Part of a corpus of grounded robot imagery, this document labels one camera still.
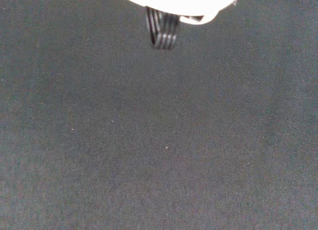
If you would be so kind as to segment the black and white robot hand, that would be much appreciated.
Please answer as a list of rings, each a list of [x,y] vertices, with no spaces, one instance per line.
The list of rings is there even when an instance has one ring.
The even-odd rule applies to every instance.
[[[146,8],[153,48],[170,50],[177,39],[179,24],[203,25],[237,0],[128,0]]]

